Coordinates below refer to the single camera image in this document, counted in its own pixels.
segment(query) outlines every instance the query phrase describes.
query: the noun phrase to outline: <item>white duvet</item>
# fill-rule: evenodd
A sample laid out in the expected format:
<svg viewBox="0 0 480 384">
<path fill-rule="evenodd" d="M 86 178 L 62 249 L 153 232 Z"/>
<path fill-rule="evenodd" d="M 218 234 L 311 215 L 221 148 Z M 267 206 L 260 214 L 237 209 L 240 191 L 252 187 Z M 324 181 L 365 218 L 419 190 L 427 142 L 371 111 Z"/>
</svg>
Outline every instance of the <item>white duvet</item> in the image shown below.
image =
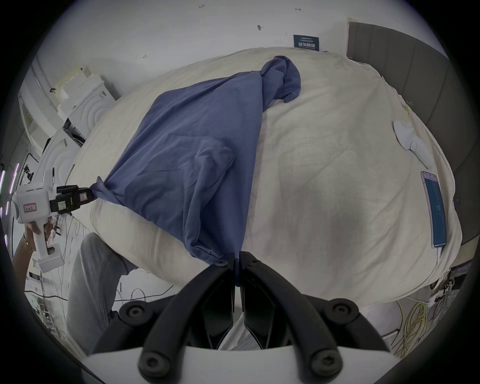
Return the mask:
<svg viewBox="0 0 480 384">
<path fill-rule="evenodd" d="M 164 74 L 104 115 L 68 183 L 86 187 L 97 176 L 105 179 L 159 94 L 260 70 L 275 55 L 297 66 L 301 93 L 263 114 L 242 249 L 302 293 L 359 306 L 397 299 L 438 279 L 461 243 L 452 171 L 395 89 L 371 66 L 337 54 L 257 48 Z M 426 169 L 397 142 L 394 120 L 411 121 L 435 159 L 429 171 L 438 175 L 447 215 L 440 258 L 431 247 L 420 176 Z M 180 241 L 120 205 L 97 199 L 74 216 L 113 250 L 172 284 L 183 286 L 207 267 Z"/>
</svg>

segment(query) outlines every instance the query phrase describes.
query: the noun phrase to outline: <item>white plastic part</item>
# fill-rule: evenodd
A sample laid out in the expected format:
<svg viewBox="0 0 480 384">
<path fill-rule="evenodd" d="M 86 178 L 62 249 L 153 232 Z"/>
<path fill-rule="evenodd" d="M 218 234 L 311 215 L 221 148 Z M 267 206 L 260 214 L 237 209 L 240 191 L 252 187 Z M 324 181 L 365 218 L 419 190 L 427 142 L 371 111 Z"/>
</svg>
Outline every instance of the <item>white plastic part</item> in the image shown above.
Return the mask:
<svg viewBox="0 0 480 384">
<path fill-rule="evenodd" d="M 78 88 L 87 81 L 87 77 L 83 71 L 75 73 L 69 81 L 67 81 L 62 88 L 60 88 L 60 97 L 62 102 L 65 102 L 68 98 L 71 98 L 78 92 Z"/>
<path fill-rule="evenodd" d="M 36 222 L 40 234 L 34 233 L 35 248 L 38 252 L 38 266 L 42 273 L 51 271 L 64 264 L 58 244 L 47 247 L 43 226 L 52 214 L 50 199 L 55 197 L 52 169 L 45 170 L 43 182 L 21 185 L 12 197 L 12 209 L 19 224 Z"/>
<path fill-rule="evenodd" d="M 58 131 L 45 148 L 32 182 L 43 182 L 45 171 L 55 168 L 53 186 L 65 185 L 79 150 L 80 146 L 65 131 Z"/>
<path fill-rule="evenodd" d="M 74 76 L 73 79 L 79 81 L 72 81 L 71 84 L 67 83 L 63 86 L 64 89 L 68 87 L 68 94 L 64 95 L 67 98 L 57 107 L 58 115 L 62 120 L 66 120 L 95 89 L 103 84 L 103 80 L 97 74 L 91 74 L 88 78 L 82 74 L 82 76 Z"/>
<path fill-rule="evenodd" d="M 343 368 L 332 384 L 375 383 L 400 360 L 392 353 L 338 347 Z M 84 365 L 106 384 L 146 384 L 142 348 L 88 356 Z M 179 384 L 301 384 L 293 346 L 248 351 L 185 347 Z"/>
<path fill-rule="evenodd" d="M 423 140 L 417 136 L 411 123 L 396 120 L 393 122 L 393 129 L 398 142 L 404 149 L 412 151 L 426 168 L 434 167 L 432 154 Z"/>
<path fill-rule="evenodd" d="M 113 96 L 105 85 L 101 84 L 75 107 L 69 114 L 69 119 L 80 135 L 87 139 L 92 129 L 114 103 Z"/>
</svg>

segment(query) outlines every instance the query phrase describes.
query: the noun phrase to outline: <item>white wall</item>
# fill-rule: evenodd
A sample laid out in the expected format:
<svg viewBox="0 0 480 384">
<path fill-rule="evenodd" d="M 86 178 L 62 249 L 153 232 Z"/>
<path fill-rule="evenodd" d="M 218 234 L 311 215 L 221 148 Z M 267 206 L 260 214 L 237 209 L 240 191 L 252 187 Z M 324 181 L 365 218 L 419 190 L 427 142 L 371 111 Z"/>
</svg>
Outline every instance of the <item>white wall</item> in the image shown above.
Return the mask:
<svg viewBox="0 0 480 384">
<path fill-rule="evenodd" d="M 35 73 L 30 66 L 20 86 L 20 95 L 35 122 L 48 137 L 52 137 L 62 128 L 63 121 L 57 114 L 56 105 L 47 96 L 48 90 L 42 87 Z"/>
<path fill-rule="evenodd" d="M 10 210 L 8 217 L 5 215 L 5 206 L 7 201 L 11 200 L 9 195 L 9 188 L 12 182 L 13 172 L 17 163 L 19 163 L 18 174 L 16 182 L 19 180 L 24 161 L 28 153 L 32 153 L 38 160 L 38 156 L 35 153 L 34 148 L 31 146 L 28 138 L 24 133 L 24 125 L 20 117 L 20 108 L 18 104 L 14 104 L 14 108 L 10 111 L 10 115 L 7 119 L 5 136 L 3 141 L 3 148 L 1 149 L 1 162 L 5 165 L 5 179 L 3 181 L 3 187 L 0 193 L 0 206 L 3 207 L 2 225 L 3 232 L 10 234 L 12 229 L 12 211 Z M 12 253 L 11 243 L 12 238 L 9 235 L 8 250 Z"/>
<path fill-rule="evenodd" d="M 37 57 L 50 84 L 87 66 L 120 96 L 193 62 L 253 47 L 291 47 L 293 34 L 318 36 L 320 50 L 345 53 L 347 18 L 396 29 L 444 54 L 401 0 L 80 0 Z"/>
</svg>

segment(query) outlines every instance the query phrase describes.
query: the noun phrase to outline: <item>phone screen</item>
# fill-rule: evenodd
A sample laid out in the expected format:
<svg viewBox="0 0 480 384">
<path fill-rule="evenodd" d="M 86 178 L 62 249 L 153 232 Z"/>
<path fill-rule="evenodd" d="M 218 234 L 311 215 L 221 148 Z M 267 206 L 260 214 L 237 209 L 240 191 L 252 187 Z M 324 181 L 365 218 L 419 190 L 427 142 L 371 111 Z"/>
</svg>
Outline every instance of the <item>phone screen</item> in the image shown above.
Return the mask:
<svg viewBox="0 0 480 384">
<path fill-rule="evenodd" d="M 427 195 L 427 202 L 430 211 L 430 224 L 432 227 L 432 246 L 442 247 L 447 243 L 447 231 L 445 223 L 444 203 L 440 185 L 435 175 L 422 172 L 423 185 Z"/>
</svg>

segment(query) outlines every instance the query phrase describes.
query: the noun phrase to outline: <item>gray jeans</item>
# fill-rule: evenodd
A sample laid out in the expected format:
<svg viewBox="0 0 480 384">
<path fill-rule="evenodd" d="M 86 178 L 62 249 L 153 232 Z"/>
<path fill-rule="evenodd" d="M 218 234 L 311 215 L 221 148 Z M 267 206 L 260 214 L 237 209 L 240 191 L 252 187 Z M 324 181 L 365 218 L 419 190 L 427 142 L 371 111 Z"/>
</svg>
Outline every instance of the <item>gray jeans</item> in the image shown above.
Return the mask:
<svg viewBox="0 0 480 384">
<path fill-rule="evenodd" d="M 95 233 L 84 237 L 70 279 L 67 331 L 87 355 L 109 323 L 120 277 L 136 268 Z"/>
</svg>

